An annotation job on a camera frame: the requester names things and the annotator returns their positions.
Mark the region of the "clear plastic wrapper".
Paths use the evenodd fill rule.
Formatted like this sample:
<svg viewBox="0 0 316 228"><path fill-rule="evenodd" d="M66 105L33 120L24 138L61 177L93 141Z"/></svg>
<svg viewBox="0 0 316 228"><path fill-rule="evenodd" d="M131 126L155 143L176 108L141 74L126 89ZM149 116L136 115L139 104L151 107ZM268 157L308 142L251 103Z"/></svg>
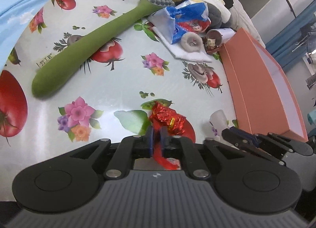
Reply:
<svg viewBox="0 0 316 228"><path fill-rule="evenodd" d="M215 139L222 143L226 143L226 140L222 137L222 131L225 129L229 129L229 125L224 111L217 110L213 114L211 114L209 118L209 123L212 127Z"/></svg>

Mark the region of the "blue white plastic bag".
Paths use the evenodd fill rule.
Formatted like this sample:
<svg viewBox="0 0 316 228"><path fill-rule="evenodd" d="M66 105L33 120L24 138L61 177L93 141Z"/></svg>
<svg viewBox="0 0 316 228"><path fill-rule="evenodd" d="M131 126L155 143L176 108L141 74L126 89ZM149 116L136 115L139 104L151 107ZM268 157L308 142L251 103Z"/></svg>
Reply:
<svg viewBox="0 0 316 228"><path fill-rule="evenodd" d="M178 43L187 32L204 32L211 24L203 14L204 7L196 5L168 6L148 17L170 44Z"/></svg>

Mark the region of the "white cylindrical can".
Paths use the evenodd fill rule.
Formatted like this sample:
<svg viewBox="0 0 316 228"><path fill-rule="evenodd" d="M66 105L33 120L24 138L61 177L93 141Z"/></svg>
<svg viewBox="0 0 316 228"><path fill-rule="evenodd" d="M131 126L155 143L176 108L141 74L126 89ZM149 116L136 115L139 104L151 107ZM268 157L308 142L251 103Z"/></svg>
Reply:
<svg viewBox="0 0 316 228"><path fill-rule="evenodd" d="M207 32L206 37L215 40L215 45L220 46L228 42L234 35L235 31L231 28L211 29Z"/></svg>

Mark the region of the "small brown figurine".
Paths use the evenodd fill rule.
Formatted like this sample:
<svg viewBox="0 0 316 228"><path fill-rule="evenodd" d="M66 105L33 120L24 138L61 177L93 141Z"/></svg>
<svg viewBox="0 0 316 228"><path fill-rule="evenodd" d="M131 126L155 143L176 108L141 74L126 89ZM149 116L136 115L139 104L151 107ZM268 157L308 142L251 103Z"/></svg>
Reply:
<svg viewBox="0 0 316 228"><path fill-rule="evenodd" d="M212 55L213 53L216 53L219 51L220 44L216 42L216 39L204 37L202 39L202 42L207 54Z"/></svg>

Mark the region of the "orange cardboard box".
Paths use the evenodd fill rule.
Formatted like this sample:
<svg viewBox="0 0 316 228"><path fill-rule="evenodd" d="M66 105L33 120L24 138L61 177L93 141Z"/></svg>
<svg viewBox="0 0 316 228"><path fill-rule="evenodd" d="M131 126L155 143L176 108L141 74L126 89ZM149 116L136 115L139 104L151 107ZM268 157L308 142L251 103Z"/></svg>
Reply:
<svg viewBox="0 0 316 228"><path fill-rule="evenodd" d="M280 134L308 141L293 89L277 61L239 29L220 47L238 126L251 134Z"/></svg>

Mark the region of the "blue curtain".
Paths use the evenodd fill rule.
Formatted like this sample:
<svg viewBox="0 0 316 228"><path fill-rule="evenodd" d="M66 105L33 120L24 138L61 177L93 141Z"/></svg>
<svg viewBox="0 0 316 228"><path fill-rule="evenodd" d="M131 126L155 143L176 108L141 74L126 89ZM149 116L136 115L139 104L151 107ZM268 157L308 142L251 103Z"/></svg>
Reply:
<svg viewBox="0 0 316 228"><path fill-rule="evenodd" d="M266 44L266 50L287 72L315 50L315 1Z"/></svg>

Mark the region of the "large grey penguin plush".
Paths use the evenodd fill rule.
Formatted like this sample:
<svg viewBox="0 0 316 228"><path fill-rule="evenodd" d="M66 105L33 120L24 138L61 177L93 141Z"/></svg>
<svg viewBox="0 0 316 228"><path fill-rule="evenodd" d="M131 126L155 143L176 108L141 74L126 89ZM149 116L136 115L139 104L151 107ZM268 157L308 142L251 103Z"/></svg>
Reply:
<svg viewBox="0 0 316 228"><path fill-rule="evenodd" d="M208 16L211 22L209 29L230 28L232 14L224 0L173 0L176 6L196 5L204 7L203 15Z"/></svg>

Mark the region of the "red foil wrapper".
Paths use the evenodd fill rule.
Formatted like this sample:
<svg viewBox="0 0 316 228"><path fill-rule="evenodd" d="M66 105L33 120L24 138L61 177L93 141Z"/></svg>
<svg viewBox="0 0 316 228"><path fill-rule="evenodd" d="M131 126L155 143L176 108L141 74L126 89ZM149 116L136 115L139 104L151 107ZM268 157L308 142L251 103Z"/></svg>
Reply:
<svg viewBox="0 0 316 228"><path fill-rule="evenodd" d="M159 135L159 132L162 128L166 128L167 135L183 135L186 118L170 107L155 101L151 109L150 122L153 124L155 131L153 159L166 170L178 170L180 168L179 164L174 164L163 157L162 136Z"/></svg>

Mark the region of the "white folded cloth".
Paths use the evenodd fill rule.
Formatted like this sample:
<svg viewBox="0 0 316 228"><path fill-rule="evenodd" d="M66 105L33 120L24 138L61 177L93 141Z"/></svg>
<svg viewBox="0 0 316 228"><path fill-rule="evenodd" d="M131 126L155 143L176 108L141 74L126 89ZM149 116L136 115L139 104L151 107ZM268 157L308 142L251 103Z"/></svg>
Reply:
<svg viewBox="0 0 316 228"><path fill-rule="evenodd" d="M213 57L208 55L205 50L200 50L198 52L187 52L185 51L179 43L170 44L164 38L164 36L159 32L157 27L153 27L153 30L160 38L164 46L171 52L171 54L176 59L181 59L189 62L212 62Z"/></svg>

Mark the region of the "green plush lotus stem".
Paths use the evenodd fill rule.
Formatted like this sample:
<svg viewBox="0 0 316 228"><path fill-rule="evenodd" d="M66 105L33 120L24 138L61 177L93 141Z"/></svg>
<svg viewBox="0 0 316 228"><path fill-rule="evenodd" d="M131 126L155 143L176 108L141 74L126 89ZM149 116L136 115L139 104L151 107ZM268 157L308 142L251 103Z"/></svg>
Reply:
<svg viewBox="0 0 316 228"><path fill-rule="evenodd" d="M67 46L37 71L32 81L32 95L35 98L47 98L55 94L75 74L81 64L104 44L129 29L137 20L174 4L173 0L139 0L135 8Z"/></svg>

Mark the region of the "fruit print plastic sheet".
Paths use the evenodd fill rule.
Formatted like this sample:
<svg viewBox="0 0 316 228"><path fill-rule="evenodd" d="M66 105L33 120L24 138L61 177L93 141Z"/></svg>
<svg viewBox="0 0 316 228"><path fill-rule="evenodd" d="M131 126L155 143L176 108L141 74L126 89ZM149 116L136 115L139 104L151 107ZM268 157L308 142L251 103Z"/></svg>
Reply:
<svg viewBox="0 0 316 228"><path fill-rule="evenodd" d="M1 0L1 6L14 0ZM236 124L227 77L218 57L214 74L197 81L174 58L146 19L115 36L55 95L35 98L32 81L52 57L139 0L26 0L1 15L1 200L13 201L12 181L24 168L97 139L140 133L148 102L161 99L186 117L198 143L213 135L210 116L222 110Z"/></svg>

